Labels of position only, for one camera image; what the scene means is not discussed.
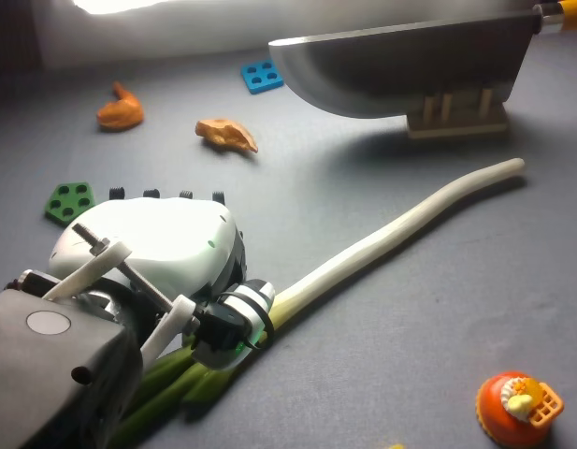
robotic hand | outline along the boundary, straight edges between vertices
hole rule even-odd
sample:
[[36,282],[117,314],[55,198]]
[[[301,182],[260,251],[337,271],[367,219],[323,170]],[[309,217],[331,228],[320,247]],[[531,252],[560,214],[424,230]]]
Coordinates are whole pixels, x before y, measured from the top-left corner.
[[[166,215],[182,226],[149,221]],[[180,333],[195,334],[194,358],[212,369],[259,349],[264,331],[272,342],[273,286],[244,282],[224,205],[115,200],[80,219],[51,255],[61,280],[27,270],[0,293],[0,449],[106,447],[142,371]]]

metal ferrule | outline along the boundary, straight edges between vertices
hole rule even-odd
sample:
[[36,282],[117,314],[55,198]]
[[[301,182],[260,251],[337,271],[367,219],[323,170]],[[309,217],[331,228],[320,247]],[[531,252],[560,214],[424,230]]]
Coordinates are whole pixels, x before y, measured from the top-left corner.
[[565,21],[565,11],[559,3],[543,3],[533,7],[541,14],[540,33],[560,33]]

white wall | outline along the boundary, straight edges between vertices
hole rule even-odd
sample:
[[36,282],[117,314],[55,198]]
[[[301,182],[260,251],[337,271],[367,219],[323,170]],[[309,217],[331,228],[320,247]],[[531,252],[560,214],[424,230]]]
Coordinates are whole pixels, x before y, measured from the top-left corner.
[[176,0],[90,15],[33,0],[47,68],[265,47],[291,36],[530,7],[535,0]]

gray tabletop surface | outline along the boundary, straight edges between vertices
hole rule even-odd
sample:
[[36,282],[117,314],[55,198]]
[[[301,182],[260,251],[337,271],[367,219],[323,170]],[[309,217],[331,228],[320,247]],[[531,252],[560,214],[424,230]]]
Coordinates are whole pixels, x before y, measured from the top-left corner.
[[[403,251],[304,313],[201,420],[179,415],[142,449],[487,449],[474,401],[519,369],[566,400],[547,447],[577,449],[577,34],[531,44],[505,138],[412,143],[405,119],[354,120],[287,87],[250,95],[264,52],[107,65],[0,82],[0,289],[45,269],[61,228],[56,184],[96,199],[224,190],[249,275],[288,287],[445,183],[513,157],[527,183],[444,215]],[[146,120],[121,134],[94,114],[122,81]],[[259,153],[204,146],[203,118],[242,122]]]

black rubber band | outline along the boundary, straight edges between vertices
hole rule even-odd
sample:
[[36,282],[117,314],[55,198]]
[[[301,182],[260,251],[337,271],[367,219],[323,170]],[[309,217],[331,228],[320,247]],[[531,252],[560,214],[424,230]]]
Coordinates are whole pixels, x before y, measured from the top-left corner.
[[244,341],[244,344],[251,349],[257,349],[257,350],[265,350],[269,346],[271,346],[271,344],[273,343],[274,335],[275,335],[275,329],[274,329],[273,323],[271,323],[271,320],[269,319],[269,315],[267,314],[265,309],[263,307],[261,307],[257,301],[255,301],[251,297],[248,297],[248,296],[246,296],[240,292],[222,292],[222,293],[220,293],[220,297],[224,297],[224,296],[237,297],[238,299],[241,299],[247,306],[251,307],[251,309],[253,309],[257,315],[259,315],[259,318],[261,318],[261,321],[263,322],[263,326],[264,326],[263,330],[267,334],[267,339],[266,339],[265,345],[260,346],[257,343],[252,344],[248,339],[246,339]]

